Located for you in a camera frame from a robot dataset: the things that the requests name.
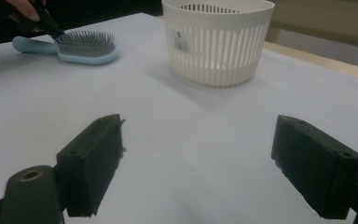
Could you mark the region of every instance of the table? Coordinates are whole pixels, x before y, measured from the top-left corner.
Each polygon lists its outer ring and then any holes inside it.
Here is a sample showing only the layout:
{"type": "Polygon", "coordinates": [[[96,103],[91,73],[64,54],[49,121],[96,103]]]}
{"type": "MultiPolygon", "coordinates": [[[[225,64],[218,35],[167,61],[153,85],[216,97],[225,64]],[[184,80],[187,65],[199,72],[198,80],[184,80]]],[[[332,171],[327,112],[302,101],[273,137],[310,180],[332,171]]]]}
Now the table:
{"type": "Polygon", "coordinates": [[[358,151],[358,77],[263,49],[254,78],[206,87],[170,68],[162,19],[79,29],[113,33],[119,57],[91,66],[0,45],[0,198],[13,174],[56,164],[92,121],[118,113],[128,151],[98,216],[69,224],[352,223],[353,212],[319,218],[270,151],[281,114],[358,151]]]}

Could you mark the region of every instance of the basket label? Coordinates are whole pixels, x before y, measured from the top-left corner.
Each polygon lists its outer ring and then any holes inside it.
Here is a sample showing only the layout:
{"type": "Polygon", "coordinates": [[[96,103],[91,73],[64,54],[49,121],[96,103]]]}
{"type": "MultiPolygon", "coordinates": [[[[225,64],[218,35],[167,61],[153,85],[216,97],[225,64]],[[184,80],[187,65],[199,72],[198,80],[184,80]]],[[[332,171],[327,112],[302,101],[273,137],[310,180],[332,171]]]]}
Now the basket label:
{"type": "Polygon", "coordinates": [[[172,29],[173,48],[184,53],[191,53],[193,50],[192,35],[178,32],[172,29]]]}

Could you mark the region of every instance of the basket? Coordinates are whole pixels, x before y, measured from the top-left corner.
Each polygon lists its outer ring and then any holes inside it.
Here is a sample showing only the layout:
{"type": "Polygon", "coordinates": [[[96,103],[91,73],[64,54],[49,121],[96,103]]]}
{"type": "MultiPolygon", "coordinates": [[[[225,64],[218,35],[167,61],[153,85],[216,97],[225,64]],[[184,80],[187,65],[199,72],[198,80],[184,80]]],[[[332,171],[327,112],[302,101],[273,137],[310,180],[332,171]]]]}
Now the basket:
{"type": "Polygon", "coordinates": [[[255,74],[274,4],[162,0],[170,64],[201,84],[227,87],[255,74]]]}

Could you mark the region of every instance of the person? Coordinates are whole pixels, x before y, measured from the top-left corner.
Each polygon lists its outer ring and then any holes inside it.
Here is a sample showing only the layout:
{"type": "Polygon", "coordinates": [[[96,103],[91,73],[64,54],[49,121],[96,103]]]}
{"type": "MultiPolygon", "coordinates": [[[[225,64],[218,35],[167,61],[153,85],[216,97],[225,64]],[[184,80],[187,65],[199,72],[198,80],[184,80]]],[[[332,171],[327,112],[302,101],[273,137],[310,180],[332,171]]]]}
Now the person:
{"type": "MultiPolygon", "coordinates": [[[[32,21],[39,21],[39,15],[37,14],[34,7],[28,0],[6,0],[12,6],[14,6],[22,15],[32,21]]],[[[46,0],[41,0],[42,5],[46,4],[46,0]]],[[[9,16],[13,21],[20,22],[20,17],[16,13],[12,13],[9,16]]]]}

